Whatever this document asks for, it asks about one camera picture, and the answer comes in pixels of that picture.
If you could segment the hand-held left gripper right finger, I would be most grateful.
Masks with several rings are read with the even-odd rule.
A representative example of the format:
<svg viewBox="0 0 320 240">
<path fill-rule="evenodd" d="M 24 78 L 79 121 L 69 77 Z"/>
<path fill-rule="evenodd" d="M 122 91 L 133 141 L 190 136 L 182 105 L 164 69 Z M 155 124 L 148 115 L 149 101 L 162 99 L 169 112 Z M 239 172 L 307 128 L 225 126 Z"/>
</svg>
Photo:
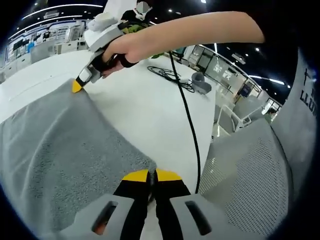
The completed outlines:
<svg viewBox="0 0 320 240">
<path fill-rule="evenodd" d="M 224 213 L 200 194 L 191 194 L 172 171 L 155 170 L 153 194 L 164 240 L 232 240 Z"/>
</svg>

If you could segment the person's right hand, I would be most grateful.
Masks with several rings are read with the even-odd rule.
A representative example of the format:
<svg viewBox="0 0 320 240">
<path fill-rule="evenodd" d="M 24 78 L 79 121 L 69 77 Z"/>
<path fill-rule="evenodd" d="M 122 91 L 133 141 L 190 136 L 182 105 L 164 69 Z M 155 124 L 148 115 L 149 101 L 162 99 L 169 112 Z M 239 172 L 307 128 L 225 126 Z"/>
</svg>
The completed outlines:
<svg viewBox="0 0 320 240">
<path fill-rule="evenodd" d="M 123 35 L 108 45 L 101 58 L 107 63 L 113 55 L 124 54 L 128 62 L 138 63 L 144 58 L 143 44 L 138 32 Z"/>
</svg>

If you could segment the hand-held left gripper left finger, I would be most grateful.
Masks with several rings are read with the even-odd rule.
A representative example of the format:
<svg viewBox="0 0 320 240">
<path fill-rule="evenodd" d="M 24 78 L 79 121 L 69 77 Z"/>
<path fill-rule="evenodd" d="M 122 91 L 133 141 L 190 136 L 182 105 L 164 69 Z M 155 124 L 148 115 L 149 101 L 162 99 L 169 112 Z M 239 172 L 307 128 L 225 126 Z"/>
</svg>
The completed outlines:
<svg viewBox="0 0 320 240">
<path fill-rule="evenodd" d="M 127 174 L 112 194 L 80 210 L 59 233 L 60 240 L 139 240 L 147 217 L 150 194 L 147 169 Z"/>
</svg>

